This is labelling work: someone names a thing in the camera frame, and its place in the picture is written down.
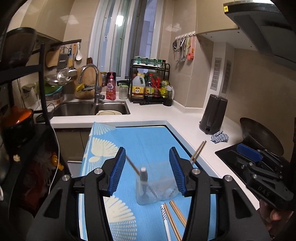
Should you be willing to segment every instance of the orange pot lid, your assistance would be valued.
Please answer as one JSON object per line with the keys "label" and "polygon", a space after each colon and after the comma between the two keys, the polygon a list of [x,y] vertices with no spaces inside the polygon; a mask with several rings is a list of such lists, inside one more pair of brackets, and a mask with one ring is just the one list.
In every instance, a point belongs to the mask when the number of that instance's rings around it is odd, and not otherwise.
{"label": "orange pot lid", "polygon": [[13,106],[10,109],[10,114],[3,118],[2,126],[10,127],[27,119],[33,113],[30,109],[19,109],[17,106]]}

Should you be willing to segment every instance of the double basin sink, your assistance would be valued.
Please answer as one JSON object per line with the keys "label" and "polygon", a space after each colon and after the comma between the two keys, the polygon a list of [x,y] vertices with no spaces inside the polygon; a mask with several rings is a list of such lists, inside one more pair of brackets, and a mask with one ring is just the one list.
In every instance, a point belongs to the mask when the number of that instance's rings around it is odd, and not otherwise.
{"label": "double basin sink", "polygon": [[125,101],[67,102],[61,103],[54,111],[54,116],[96,115],[100,110],[116,110],[123,115],[129,115]]}

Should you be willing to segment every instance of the faucet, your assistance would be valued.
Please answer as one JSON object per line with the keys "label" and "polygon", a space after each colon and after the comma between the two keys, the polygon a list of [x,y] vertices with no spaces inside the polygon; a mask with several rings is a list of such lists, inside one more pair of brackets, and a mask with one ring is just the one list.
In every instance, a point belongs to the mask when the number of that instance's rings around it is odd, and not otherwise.
{"label": "faucet", "polygon": [[94,64],[87,64],[87,65],[84,65],[84,66],[81,67],[81,74],[80,74],[80,77],[78,79],[78,84],[82,84],[82,79],[83,79],[84,72],[89,67],[94,68],[94,70],[96,71],[96,84],[95,84],[95,88],[94,88],[94,103],[98,104],[99,100],[104,100],[105,99],[105,96],[99,94],[99,89],[100,89],[100,86],[99,86],[99,70]]}

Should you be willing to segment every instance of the white vent grille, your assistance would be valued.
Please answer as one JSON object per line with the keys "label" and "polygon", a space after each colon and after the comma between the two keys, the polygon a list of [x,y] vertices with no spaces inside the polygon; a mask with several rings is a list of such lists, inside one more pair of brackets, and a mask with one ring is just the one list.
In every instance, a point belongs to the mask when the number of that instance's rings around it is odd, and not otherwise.
{"label": "white vent grille", "polygon": [[216,91],[218,88],[219,75],[220,75],[220,70],[221,70],[221,62],[222,62],[222,58],[215,58],[213,78],[212,78],[212,83],[211,83],[211,90],[214,90],[214,91]]}
{"label": "white vent grille", "polygon": [[225,76],[224,76],[224,81],[223,81],[223,87],[222,87],[222,91],[221,91],[221,93],[223,93],[223,94],[227,93],[227,88],[228,88],[229,79],[230,79],[230,72],[231,72],[231,62],[229,60],[227,60]]}

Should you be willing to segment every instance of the range hood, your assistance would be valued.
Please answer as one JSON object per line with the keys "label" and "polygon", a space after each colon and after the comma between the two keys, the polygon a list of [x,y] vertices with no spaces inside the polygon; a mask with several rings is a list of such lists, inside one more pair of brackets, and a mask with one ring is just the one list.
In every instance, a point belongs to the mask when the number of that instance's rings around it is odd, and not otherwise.
{"label": "range hood", "polygon": [[224,12],[259,52],[296,70],[296,34],[276,5],[269,0],[234,1],[224,4]]}

